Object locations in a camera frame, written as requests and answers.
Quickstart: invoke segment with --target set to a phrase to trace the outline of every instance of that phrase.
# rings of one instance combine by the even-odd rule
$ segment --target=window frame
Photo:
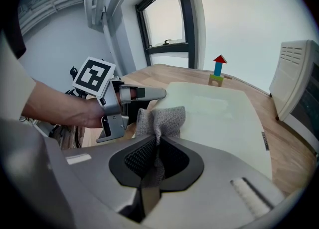
[[[197,25],[194,21],[194,16],[196,16],[196,14],[194,12],[192,0],[180,0],[183,15],[182,17],[184,22],[185,42],[152,47],[150,46],[143,11],[154,1],[156,0],[142,0],[139,4],[135,5],[147,66],[152,65],[150,59],[151,54],[169,52],[188,52],[188,67],[195,69],[195,66],[197,65],[196,62],[198,60],[198,55],[196,53],[197,36],[195,36]]]

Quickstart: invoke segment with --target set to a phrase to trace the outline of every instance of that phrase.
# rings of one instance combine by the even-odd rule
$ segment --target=gray cloth
[[[140,109],[137,116],[136,136],[155,134],[156,145],[158,146],[162,135],[179,137],[179,130],[185,122],[185,115],[184,106],[168,109],[155,109],[153,111]],[[163,163],[159,158],[159,150],[157,150],[154,167],[156,169],[155,176],[148,180],[147,183],[143,183],[142,181],[142,185],[145,187],[159,185],[164,179],[165,171]]]

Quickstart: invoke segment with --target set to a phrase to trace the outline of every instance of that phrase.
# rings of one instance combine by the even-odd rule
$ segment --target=toy block tower
[[[224,80],[224,76],[220,75],[221,68],[223,67],[223,64],[227,64],[227,61],[222,55],[220,55],[214,60],[214,62],[216,62],[214,74],[209,75],[208,84],[212,86],[212,82],[216,81],[218,83],[218,86],[221,87]]]

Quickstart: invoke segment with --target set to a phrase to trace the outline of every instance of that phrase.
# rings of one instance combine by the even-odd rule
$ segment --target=human arm
[[[96,99],[85,100],[54,90],[40,81],[24,106],[22,116],[62,125],[100,128],[104,112]]]

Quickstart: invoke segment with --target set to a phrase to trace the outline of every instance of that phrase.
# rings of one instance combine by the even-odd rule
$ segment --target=white device
[[[319,46],[312,40],[283,42],[269,89],[277,119],[319,153]]]

